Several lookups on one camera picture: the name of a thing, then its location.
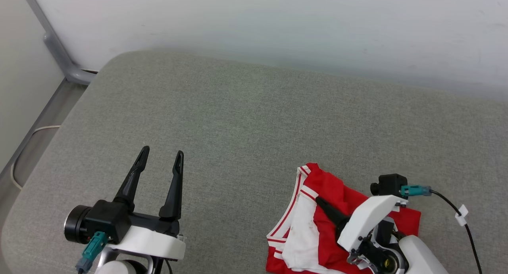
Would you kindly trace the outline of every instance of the teal cable connector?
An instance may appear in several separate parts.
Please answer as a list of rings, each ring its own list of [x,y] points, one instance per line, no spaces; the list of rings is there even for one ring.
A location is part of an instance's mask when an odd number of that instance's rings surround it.
[[[430,196],[432,188],[428,185],[403,185],[400,194],[405,197]]]
[[[98,231],[92,236],[87,247],[83,250],[81,254],[82,258],[76,264],[76,270],[78,273],[86,274],[90,271],[94,260],[97,255],[104,249],[106,244],[108,243],[108,236],[102,231]]]

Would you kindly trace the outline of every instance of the metal frame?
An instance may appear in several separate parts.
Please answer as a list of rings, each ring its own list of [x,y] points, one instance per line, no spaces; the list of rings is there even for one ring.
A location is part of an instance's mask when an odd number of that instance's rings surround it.
[[[26,0],[32,9],[33,13],[37,17],[38,21],[46,31],[43,37],[44,44],[49,49],[53,57],[55,58],[58,66],[65,75],[65,78],[73,83],[89,85],[92,80],[94,80],[95,74],[89,73],[87,71],[83,71],[78,68],[71,60],[64,46],[58,39],[53,27],[49,23],[46,15],[40,9],[36,0]]]
[[[14,163],[16,158],[21,154],[25,146],[28,144],[31,135],[33,134],[33,131],[37,128],[40,119],[42,116],[46,113],[49,105],[53,102],[56,95],[60,92],[62,89],[62,86],[64,84],[67,84],[67,82],[82,84],[82,85],[89,85],[92,80],[94,80],[94,77],[96,76],[94,73],[89,73],[87,71],[83,71],[80,68],[78,68],[72,61],[69,55],[67,54],[67,51],[65,50],[64,46],[56,36],[55,31],[53,30],[53,27],[49,23],[48,19],[46,18],[46,15],[44,15],[44,12],[42,12],[42,9],[40,9],[40,6],[38,5],[36,0],[26,0],[29,4],[30,8],[32,9],[33,13],[37,17],[38,21],[42,25],[42,27],[45,30],[45,34],[43,36],[44,44],[46,44],[46,47],[49,49],[51,54],[53,55],[54,59],[56,60],[58,66],[63,72],[63,75],[65,76],[65,79],[60,83],[60,86],[56,89],[55,93],[53,93],[53,96],[51,99],[49,99],[49,102],[46,104],[40,115],[38,116],[37,120],[34,122],[32,127],[30,128],[29,132],[23,139],[23,141],[18,146],[18,149],[14,152],[11,159],[7,162],[7,165],[2,169],[0,172],[0,178],[3,178],[3,176],[6,174],[7,170],[11,168],[11,165]]]
[[[31,136],[33,134],[33,131],[35,129],[37,129],[37,127],[39,127],[40,120],[45,115],[45,113],[48,111],[49,106],[54,101],[56,95],[58,95],[58,93],[60,93],[60,91],[61,91],[62,87],[64,86],[64,84],[69,84],[69,82],[66,79],[63,79],[62,82],[60,83],[60,85],[58,86],[58,88],[56,88],[55,93],[53,93],[53,95],[51,95],[51,98],[49,99],[48,103],[46,104],[46,106],[44,107],[44,109],[42,110],[40,115],[37,117],[37,119],[33,123],[32,127],[30,128],[30,130],[27,133],[27,135],[25,136],[25,138],[23,138],[22,142],[18,146],[18,149],[16,149],[16,151],[12,155],[11,159],[7,162],[7,165],[5,165],[5,167],[0,172],[0,178],[3,178],[4,175],[7,174],[9,169],[11,169],[11,165],[14,164],[14,162],[16,161],[16,158],[18,158],[18,156],[21,154],[23,149],[25,149],[25,146],[29,143],[29,140],[30,140],[30,138],[31,138]]]

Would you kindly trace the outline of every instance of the white wall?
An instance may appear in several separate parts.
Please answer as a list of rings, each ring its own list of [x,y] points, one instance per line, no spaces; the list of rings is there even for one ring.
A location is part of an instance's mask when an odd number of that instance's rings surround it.
[[[37,0],[71,57],[171,47],[329,73],[508,85],[508,0]]]
[[[64,79],[25,0],[0,0],[0,171]]]

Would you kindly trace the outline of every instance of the floor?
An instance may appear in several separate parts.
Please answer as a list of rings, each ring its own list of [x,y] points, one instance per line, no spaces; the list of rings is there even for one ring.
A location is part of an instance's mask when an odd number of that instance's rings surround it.
[[[62,124],[85,89],[86,86],[64,80],[54,100],[48,105],[45,113],[41,115],[40,122],[36,128]],[[29,178],[31,171],[57,131],[58,129],[44,129],[33,134],[31,137],[16,164],[14,177],[21,186],[23,186]],[[19,192],[20,190],[11,182],[10,172],[6,172],[6,174],[0,178],[0,228],[4,225],[4,221]],[[3,274],[11,274],[2,256],[1,249],[0,272]]]

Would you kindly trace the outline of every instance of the white cable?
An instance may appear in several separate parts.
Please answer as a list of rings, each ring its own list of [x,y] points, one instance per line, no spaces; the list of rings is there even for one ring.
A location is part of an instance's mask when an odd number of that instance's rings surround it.
[[[60,125],[50,125],[50,126],[44,126],[44,127],[39,127],[37,129],[35,129],[33,131],[33,133],[30,135],[30,138],[33,136],[33,134],[35,134],[37,131],[40,131],[40,130],[44,130],[44,129],[49,129],[49,128],[60,128]],[[18,189],[23,189],[22,186],[20,186],[18,184],[18,182],[16,182],[16,178],[14,178],[14,165],[16,165],[16,161],[18,161],[18,158],[16,158],[16,160],[14,160],[14,162],[12,163],[11,165],[11,181],[12,183],[18,188]]]

